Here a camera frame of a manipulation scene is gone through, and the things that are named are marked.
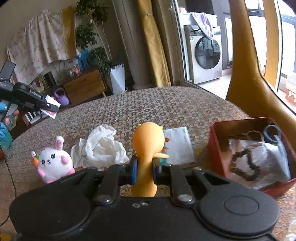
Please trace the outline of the blue gloved hand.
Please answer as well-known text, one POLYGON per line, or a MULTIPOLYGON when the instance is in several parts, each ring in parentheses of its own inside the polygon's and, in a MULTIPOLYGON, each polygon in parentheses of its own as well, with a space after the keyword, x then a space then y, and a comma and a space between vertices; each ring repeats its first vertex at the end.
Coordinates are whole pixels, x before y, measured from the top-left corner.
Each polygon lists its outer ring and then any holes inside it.
POLYGON ((1 146, 11 147, 13 138, 9 129, 16 123, 16 117, 19 114, 18 106, 6 100, 1 100, 1 146))

